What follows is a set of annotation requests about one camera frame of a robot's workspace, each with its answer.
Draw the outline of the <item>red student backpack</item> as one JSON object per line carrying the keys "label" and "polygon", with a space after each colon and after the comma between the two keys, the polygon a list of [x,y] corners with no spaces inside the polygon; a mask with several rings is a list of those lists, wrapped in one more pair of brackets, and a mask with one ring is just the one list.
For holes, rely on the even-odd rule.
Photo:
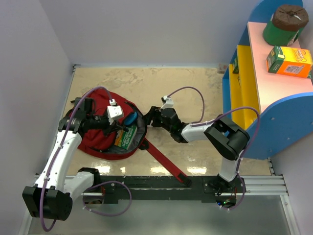
{"label": "red student backpack", "polygon": [[109,161],[128,158],[138,149],[147,150],[179,182],[186,186],[191,185],[191,180],[188,179],[187,176],[178,167],[176,167],[163,153],[161,153],[146,139],[148,126],[144,123],[144,115],[140,112],[134,103],[128,101],[126,98],[116,93],[109,92],[105,88],[100,87],[90,90],[89,92],[85,93],[84,98],[80,98],[92,98],[95,101],[95,111],[93,111],[93,113],[96,116],[104,116],[105,104],[109,100],[114,99],[117,104],[122,107],[124,113],[124,117],[119,119],[117,122],[120,126],[122,126],[122,130],[126,130],[127,126],[125,126],[123,122],[129,114],[137,112],[138,117],[137,120],[132,124],[137,126],[137,132],[128,150],[114,145],[118,131],[111,134],[104,134],[102,130],[89,130],[87,133],[85,133],[81,144],[78,146],[78,149],[94,157]]}

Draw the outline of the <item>blue patterned pencil case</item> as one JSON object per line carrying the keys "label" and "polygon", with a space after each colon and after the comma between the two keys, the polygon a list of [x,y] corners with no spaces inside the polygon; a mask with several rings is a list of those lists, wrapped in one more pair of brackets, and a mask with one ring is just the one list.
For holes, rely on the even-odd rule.
{"label": "blue patterned pencil case", "polygon": [[132,125],[136,120],[137,120],[138,114],[137,112],[133,112],[129,114],[125,119],[124,119],[124,125],[125,126],[130,126]]}

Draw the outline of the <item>green snack packet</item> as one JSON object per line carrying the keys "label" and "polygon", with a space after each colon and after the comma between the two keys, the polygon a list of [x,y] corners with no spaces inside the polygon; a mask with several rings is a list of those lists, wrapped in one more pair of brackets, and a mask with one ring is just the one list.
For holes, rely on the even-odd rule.
{"label": "green snack packet", "polygon": [[137,132],[137,126],[127,126],[126,130],[119,130],[114,145],[128,150]]}

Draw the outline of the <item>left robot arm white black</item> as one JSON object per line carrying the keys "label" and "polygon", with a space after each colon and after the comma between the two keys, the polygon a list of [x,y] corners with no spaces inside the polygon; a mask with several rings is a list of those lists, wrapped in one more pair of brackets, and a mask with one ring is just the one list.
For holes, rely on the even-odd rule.
{"label": "left robot arm white black", "polygon": [[32,217],[65,221],[73,202],[85,191],[101,188],[100,174],[94,168],[83,168],[65,182],[71,159],[89,130],[118,130],[123,110],[112,99],[105,104],[104,116],[96,116],[92,98],[77,98],[73,109],[59,122],[57,139],[41,175],[33,186],[26,186],[22,198]]}

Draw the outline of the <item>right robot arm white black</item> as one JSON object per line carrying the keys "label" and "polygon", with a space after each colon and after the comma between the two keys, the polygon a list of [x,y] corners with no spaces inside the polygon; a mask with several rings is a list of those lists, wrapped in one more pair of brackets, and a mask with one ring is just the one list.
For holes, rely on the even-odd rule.
{"label": "right robot arm white black", "polygon": [[178,143],[210,141],[223,158],[221,170],[210,185],[223,192],[230,192],[235,187],[239,157],[250,136],[231,119],[220,115],[205,124],[191,124],[182,122],[174,108],[152,106],[143,120],[146,125],[165,129]]}

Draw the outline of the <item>green box on shelf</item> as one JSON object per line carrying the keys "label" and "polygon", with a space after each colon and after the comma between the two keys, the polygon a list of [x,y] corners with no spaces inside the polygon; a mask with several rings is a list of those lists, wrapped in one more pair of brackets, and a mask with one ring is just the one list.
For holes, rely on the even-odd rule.
{"label": "green box on shelf", "polygon": [[239,64],[238,64],[238,57],[235,56],[232,61],[232,73],[238,74],[239,73]]}

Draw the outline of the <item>blue yellow pink shelf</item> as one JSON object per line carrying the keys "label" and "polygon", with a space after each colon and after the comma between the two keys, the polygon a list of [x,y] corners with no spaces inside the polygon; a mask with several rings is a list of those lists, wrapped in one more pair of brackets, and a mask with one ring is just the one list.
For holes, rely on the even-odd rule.
{"label": "blue yellow pink shelf", "polygon": [[253,139],[246,158],[264,160],[313,132],[313,81],[268,73],[271,51],[262,36],[267,21],[284,4],[262,0],[252,10],[222,79],[223,111]]}

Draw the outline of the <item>orange green crayon box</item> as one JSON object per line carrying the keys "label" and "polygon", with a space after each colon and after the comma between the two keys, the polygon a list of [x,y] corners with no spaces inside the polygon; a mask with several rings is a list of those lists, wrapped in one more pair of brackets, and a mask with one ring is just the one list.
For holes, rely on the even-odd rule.
{"label": "orange green crayon box", "polygon": [[313,59],[307,49],[274,46],[266,58],[266,65],[269,73],[308,78]]}

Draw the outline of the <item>green cylinder brown lid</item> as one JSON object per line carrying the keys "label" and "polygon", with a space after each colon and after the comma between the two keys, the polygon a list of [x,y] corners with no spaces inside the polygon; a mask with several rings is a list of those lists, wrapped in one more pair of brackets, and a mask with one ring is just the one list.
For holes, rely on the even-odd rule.
{"label": "green cylinder brown lid", "polygon": [[271,46],[290,46],[309,22],[305,8],[299,5],[280,5],[267,23],[263,38]]}

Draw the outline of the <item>aluminium rail frame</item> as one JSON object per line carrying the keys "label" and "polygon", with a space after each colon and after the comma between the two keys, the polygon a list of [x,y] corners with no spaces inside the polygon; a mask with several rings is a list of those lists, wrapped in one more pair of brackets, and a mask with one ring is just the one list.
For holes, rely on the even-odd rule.
{"label": "aluminium rail frame", "polygon": [[22,198],[48,234],[295,235],[281,176],[242,176],[261,134],[213,68],[76,67],[57,139]]}

